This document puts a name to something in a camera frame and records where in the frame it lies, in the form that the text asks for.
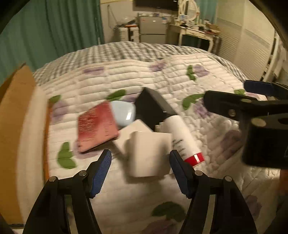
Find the white tube red cap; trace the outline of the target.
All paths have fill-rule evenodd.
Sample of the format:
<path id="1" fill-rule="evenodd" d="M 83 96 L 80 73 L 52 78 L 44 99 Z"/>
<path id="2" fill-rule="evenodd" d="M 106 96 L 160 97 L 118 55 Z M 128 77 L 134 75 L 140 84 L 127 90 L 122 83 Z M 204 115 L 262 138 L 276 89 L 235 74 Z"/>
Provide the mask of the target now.
<path id="1" fill-rule="evenodd" d="M 155 126 L 155 131 L 172 134 L 172 149 L 177 150 L 183 161 L 192 167 L 204 162 L 204 156 L 181 116 L 169 116 Z"/>

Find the black rectangular box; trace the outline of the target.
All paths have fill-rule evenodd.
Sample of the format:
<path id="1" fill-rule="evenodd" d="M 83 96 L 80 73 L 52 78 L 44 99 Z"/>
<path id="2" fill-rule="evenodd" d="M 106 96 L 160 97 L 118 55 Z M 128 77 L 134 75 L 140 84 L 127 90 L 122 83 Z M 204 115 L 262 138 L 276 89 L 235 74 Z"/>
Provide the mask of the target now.
<path id="1" fill-rule="evenodd" d="M 159 92 L 147 87 L 143 88 L 134 105 L 136 107 L 136 119 L 140 119 L 152 131 L 166 118 L 177 115 Z"/>

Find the white cube charger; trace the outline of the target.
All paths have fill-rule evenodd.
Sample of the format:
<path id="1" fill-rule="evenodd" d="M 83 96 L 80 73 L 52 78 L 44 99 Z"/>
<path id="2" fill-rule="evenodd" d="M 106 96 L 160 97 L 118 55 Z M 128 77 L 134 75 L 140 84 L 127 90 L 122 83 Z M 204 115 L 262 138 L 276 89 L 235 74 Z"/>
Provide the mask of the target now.
<path id="1" fill-rule="evenodd" d="M 128 175 L 131 177 L 168 175 L 171 150 L 170 133 L 133 132 L 128 140 Z"/>

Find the red rose card wallet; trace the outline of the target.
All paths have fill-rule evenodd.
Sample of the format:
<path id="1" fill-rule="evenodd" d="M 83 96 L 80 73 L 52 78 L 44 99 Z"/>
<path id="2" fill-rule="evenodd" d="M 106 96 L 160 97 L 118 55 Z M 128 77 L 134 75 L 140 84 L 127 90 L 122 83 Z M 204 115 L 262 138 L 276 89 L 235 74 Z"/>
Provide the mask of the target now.
<path id="1" fill-rule="evenodd" d="M 78 117 L 78 151 L 85 153 L 118 137 L 110 102 L 104 101 Z"/>

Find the light blue earbuds case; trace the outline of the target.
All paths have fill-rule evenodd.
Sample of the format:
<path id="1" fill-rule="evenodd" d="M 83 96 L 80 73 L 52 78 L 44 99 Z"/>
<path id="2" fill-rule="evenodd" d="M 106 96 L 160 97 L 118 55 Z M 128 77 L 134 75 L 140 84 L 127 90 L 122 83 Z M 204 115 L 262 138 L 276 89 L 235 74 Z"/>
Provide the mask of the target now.
<path id="1" fill-rule="evenodd" d="M 136 116 L 136 107 L 131 102 L 114 100 L 110 103 L 114 119 L 121 129 L 130 125 Z"/>

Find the white power adapter plug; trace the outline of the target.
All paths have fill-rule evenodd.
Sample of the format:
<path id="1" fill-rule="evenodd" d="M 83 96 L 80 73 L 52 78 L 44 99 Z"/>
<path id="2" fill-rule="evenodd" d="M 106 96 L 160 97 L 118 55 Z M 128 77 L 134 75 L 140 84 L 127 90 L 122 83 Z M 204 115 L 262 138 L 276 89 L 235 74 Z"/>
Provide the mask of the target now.
<path id="1" fill-rule="evenodd" d="M 113 144 L 123 156 L 127 155 L 128 142 L 133 132 L 153 132 L 153 131 L 141 120 L 135 120 L 130 125 L 122 128 L 119 131 L 118 138 L 113 141 Z"/>

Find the white louvred wardrobe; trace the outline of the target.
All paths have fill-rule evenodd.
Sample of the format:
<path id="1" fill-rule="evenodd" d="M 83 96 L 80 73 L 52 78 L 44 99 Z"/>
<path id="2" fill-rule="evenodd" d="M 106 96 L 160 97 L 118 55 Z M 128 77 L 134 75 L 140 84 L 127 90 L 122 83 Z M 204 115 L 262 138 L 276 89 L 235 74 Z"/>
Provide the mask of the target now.
<path id="1" fill-rule="evenodd" d="M 219 56 L 248 79 L 260 80 L 274 43 L 269 20 L 250 1 L 218 1 L 216 24 L 222 39 Z"/>

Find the floral white quilt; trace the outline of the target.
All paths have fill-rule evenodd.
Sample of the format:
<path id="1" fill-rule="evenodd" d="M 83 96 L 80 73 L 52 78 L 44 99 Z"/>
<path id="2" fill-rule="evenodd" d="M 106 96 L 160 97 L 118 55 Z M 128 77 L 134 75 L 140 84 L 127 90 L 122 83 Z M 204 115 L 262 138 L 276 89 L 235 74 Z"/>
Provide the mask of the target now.
<path id="1" fill-rule="evenodd" d="M 204 161 L 206 175 L 231 176 L 249 207 L 258 233 L 276 215 L 280 170 L 249 167 L 241 162 L 242 143 L 237 121 L 207 111 L 208 90 L 246 95 L 246 76 L 232 63 L 205 53 L 169 56 L 156 61 L 121 59 L 63 71 L 54 61 L 56 76 L 42 85 L 53 102 L 47 140 L 47 172 L 66 178 L 96 160 L 103 149 L 112 164 L 92 207 L 102 233 L 176 233 L 189 207 L 172 175 L 160 179 L 129 174 L 130 133 L 92 151 L 78 149 L 78 117 L 104 101 L 136 107 L 136 118 L 154 131 L 168 116 L 179 115 Z"/>

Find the white dressing table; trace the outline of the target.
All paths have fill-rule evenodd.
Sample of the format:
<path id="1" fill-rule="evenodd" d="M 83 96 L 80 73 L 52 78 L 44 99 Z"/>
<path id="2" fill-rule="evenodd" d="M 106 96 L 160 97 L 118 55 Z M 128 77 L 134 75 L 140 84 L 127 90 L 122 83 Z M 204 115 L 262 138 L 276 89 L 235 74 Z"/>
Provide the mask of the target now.
<path id="1" fill-rule="evenodd" d="M 170 24 L 167 28 L 166 43 L 182 46 L 184 35 L 209 41 L 207 51 L 213 54 L 218 54 L 222 42 L 218 35 L 213 35 L 210 32 L 196 30 L 189 27 L 182 27 L 175 24 Z"/>

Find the small teal window curtain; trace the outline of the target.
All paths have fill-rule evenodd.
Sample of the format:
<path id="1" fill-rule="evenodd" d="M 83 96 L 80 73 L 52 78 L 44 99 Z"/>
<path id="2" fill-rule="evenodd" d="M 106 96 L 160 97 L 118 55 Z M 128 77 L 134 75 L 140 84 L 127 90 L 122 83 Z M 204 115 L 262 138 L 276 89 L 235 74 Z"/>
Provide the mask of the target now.
<path id="1" fill-rule="evenodd" d="M 200 19 L 215 23 L 218 0 L 196 0 L 196 3 L 200 9 Z"/>

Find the brown cardboard box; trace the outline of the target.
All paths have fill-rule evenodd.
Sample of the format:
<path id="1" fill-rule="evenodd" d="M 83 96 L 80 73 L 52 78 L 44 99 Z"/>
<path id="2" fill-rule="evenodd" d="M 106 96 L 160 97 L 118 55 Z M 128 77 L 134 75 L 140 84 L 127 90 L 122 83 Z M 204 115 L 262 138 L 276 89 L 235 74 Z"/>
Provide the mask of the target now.
<path id="1" fill-rule="evenodd" d="M 24 224 L 44 185 L 48 98 L 23 64 L 1 86 L 1 215 Z"/>

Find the white oval vanity mirror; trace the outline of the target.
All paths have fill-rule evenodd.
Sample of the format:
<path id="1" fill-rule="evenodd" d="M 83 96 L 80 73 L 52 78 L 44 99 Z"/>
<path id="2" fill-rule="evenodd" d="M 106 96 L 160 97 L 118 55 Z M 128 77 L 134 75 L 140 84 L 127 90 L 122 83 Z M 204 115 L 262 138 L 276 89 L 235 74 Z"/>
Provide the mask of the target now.
<path id="1" fill-rule="evenodd" d="M 178 18 L 180 21 L 194 21 L 200 14 L 200 8 L 194 0 L 178 1 Z"/>

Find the white suitcase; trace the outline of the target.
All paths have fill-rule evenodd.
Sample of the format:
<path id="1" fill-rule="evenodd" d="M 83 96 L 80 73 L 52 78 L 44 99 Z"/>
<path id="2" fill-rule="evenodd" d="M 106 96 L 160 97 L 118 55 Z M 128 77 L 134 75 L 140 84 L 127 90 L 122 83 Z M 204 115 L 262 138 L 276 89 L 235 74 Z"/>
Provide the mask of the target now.
<path id="1" fill-rule="evenodd" d="M 115 31 L 116 41 L 140 42 L 139 28 L 136 25 L 119 27 Z"/>

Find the large teal curtain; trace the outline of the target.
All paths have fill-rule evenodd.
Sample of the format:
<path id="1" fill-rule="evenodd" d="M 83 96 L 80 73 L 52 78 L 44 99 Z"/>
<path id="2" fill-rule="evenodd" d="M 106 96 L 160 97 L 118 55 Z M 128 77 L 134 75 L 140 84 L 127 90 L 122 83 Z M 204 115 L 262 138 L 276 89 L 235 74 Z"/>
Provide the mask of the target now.
<path id="1" fill-rule="evenodd" d="M 35 71 L 103 43 L 100 1 L 28 1 L 1 32 L 1 81 L 23 63 Z"/>

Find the black wall television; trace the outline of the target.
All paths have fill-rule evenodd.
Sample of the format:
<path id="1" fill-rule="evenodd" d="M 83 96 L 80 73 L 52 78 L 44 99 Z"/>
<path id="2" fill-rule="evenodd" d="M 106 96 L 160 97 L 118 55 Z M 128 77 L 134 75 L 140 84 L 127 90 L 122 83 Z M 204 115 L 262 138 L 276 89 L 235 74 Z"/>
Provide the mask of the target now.
<path id="1" fill-rule="evenodd" d="M 152 7 L 172 11 L 178 10 L 178 1 L 175 0 L 134 0 L 134 4 L 138 7 Z"/>

